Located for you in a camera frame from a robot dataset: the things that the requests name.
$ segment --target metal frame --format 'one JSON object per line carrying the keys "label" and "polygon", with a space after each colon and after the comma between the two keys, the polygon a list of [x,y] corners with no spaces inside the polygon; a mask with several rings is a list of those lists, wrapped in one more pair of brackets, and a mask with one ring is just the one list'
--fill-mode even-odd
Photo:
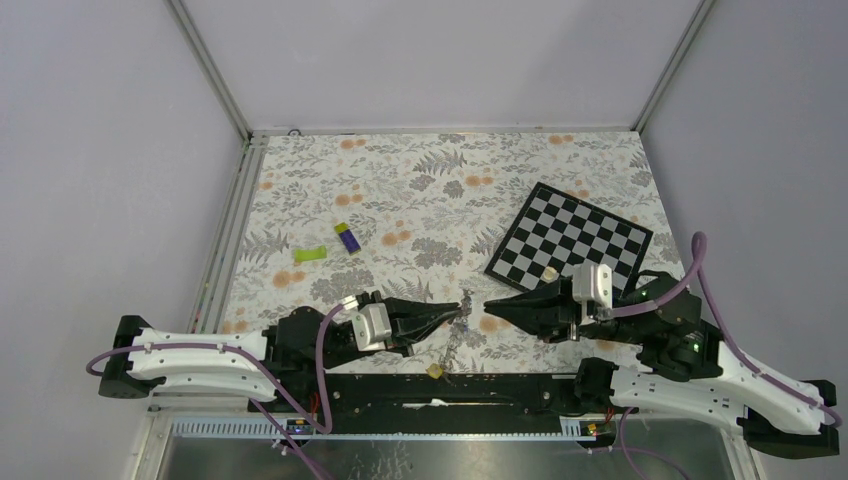
{"label": "metal frame", "polygon": [[219,221],[215,244],[197,294],[194,315],[187,330],[189,333],[218,331],[267,145],[266,135],[253,135],[235,172],[227,205]]}
{"label": "metal frame", "polygon": [[665,96],[669,83],[671,83],[671,80],[677,73],[677,69],[680,68],[680,64],[683,62],[683,59],[686,58],[686,54],[689,53],[689,48],[692,46],[692,42],[695,41],[695,38],[701,31],[701,27],[703,27],[704,23],[707,21],[707,16],[709,16],[716,2],[717,0],[701,0],[701,3],[698,4],[698,8],[695,9],[695,14],[692,15],[692,18],[689,20],[689,24],[686,25],[686,30],[683,31],[683,36],[680,37],[680,40],[677,42],[677,46],[674,47],[674,52],[672,52],[671,58],[668,59],[668,63],[666,63],[665,68],[660,74],[659,80],[657,80],[657,84],[651,91],[648,101],[645,103],[645,106],[642,107],[642,111],[636,118],[636,122],[633,124],[631,130],[638,132],[640,135],[645,131],[648,121],[650,121],[651,116],[654,114],[660,100],[662,100],[663,96]]}
{"label": "metal frame", "polygon": [[[182,0],[164,0],[177,26],[194,54],[201,70],[209,81],[210,88],[218,98],[236,130],[245,141],[245,151],[227,193],[227,202],[218,222],[215,243],[207,261],[207,267],[200,284],[192,311],[189,332],[217,331],[226,306],[233,273],[239,256],[242,235],[247,223],[250,205],[255,192],[257,176],[267,147],[268,137],[287,135],[296,126],[287,129],[253,131],[245,119],[232,92],[215,65],[214,60],[194,25],[191,15]],[[623,131],[632,130],[639,134],[644,132],[651,116],[665,95],[668,85],[677,73],[680,64],[688,54],[691,45],[700,32],[709,13],[715,6],[716,0],[701,0],[683,35],[669,58],[660,78],[636,121],[628,126],[601,128],[568,128],[569,131]],[[383,128],[383,129],[313,129],[298,131],[309,135],[331,134],[397,134],[397,133],[542,133],[560,131],[562,127],[505,127],[505,128]],[[131,477],[137,480],[153,480],[159,475],[161,465],[167,455],[168,445],[173,437],[172,426],[176,418],[186,414],[199,412],[220,416],[222,422],[227,419],[244,419],[244,400],[238,397],[195,395],[154,395],[149,407],[148,416],[142,426],[142,444],[131,466]],[[652,414],[652,417],[668,417],[662,414]],[[737,478],[765,479],[760,465],[759,456],[741,440],[741,437],[722,432],[728,458]]]}
{"label": "metal frame", "polygon": [[197,27],[194,26],[194,21],[192,21],[185,4],[183,4],[182,0],[165,0],[165,5],[171,11],[174,21],[185,37],[186,44],[191,49],[191,53],[194,54],[194,58],[197,59],[197,63],[200,65],[200,69],[203,70],[206,79],[209,80],[209,86],[212,87],[212,91],[218,97],[218,101],[221,102],[221,107],[224,108],[224,113],[227,114],[227,117],[233,124],[233,128],[236,129],[242,140],[248,140],[251,132],[250,125],[245,120],[241,110],[239,110],[232,92],[227,88],[224,77],[221,76],[221,72],[215,66],[212,55],[206,48],[206,44],[203,42],[200,32],[197,31]]}

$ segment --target gray wall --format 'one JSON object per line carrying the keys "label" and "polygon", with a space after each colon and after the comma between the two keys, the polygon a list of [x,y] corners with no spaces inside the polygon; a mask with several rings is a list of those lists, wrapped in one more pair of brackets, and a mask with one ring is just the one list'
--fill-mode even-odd
{"label": "gray wall", "polygon": [[628,126],[698,0],[186,0],[254,128]]}
{"label": "gray wall", "polygon": [[[709,234],[705,269],[739,343],[830,379],[843,404],[846,24],[844,0],[719,2],[644,136],[681,250]],[[848,471],[848,454],[765,462],[770,479]]]}
{"label": "gray wall", "polygon": [[0,478],[119,478],[86,361],[184,329],[239,150],[161,1],[0,2]]}

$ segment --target orange flower print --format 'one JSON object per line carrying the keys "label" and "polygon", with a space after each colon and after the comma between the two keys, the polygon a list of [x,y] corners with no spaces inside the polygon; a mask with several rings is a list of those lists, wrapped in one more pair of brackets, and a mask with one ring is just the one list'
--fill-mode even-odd
{"label": "orange flower print", "polygon": [[274,275],[272,283],[277,288],[286,288],[291,283],[291,274],[285,270],[280,270]]}
{"label": "orange flower print", "polygon": [[393,247],[397,245],[397,236],[394,233],[387,233],[383,235],[382,242],[387,247]]}
{"label": "orange flower print", "polygon": [[480,330],[483,333],[495,333],[498,331],[498,321],[495,317],[486,315],[480,319]]}

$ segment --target floral tablecloth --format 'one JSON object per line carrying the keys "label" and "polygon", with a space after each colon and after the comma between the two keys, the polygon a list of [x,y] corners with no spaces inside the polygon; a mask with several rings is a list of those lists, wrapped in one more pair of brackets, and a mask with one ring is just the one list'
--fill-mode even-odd
{"label": "floral tablecloth", "polygon": [[[482,272],[537,181],[643,225],[642,268],[683,273],[639,136],[414,134],[272,137],[218,332],[276,323],[298,306],[327,311],[369,287],[384,296],[461,302],[466,312],[416,346],[337,372],[574,372],[585,357],[636,365],[637,347],[581,340],[547,345],[483,302],[519,293]],[[362,246],[348,255],[333,227]],[[326,245],[298,264],[293,249]]]}

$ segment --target chessboard pattern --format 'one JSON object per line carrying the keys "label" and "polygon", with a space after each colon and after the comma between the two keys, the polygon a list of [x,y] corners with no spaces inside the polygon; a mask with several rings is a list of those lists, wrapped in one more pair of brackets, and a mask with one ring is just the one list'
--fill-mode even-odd
{"label": "chessboard pattern", "polygon": [[550,266],[562,275],[584,262],[609,265],[613,293],[635,286],[653,233],[537,183],[485,273],[521,291],[535,289]]}

